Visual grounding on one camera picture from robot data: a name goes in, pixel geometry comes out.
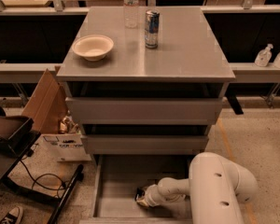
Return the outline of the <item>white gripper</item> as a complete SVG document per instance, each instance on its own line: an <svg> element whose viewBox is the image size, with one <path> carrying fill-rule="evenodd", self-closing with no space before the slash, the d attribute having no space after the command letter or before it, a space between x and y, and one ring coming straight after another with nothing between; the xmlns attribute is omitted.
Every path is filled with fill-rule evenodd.
<svg viewBox="0 0 280 224"><path fill-rule="evenodd" d="M142 190L145 191L145 197L136 200L139 205L143 207L154 207L161 204L161 196L157 185L144 186Z"/></svg>

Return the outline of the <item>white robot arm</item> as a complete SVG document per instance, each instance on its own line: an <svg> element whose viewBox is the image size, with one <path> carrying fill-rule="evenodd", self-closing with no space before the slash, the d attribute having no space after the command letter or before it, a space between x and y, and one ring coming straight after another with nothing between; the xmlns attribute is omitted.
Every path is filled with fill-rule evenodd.
<svg viewBox="0 0 280 224"><path fill-rule="evenodd" d="M240 205L251 202L257 191L257 179L249 170L204 152L191 161L187 178L165 177L139 188L135 201L143 207L155 207L190 197L193 224L244 224Z"/></svg>

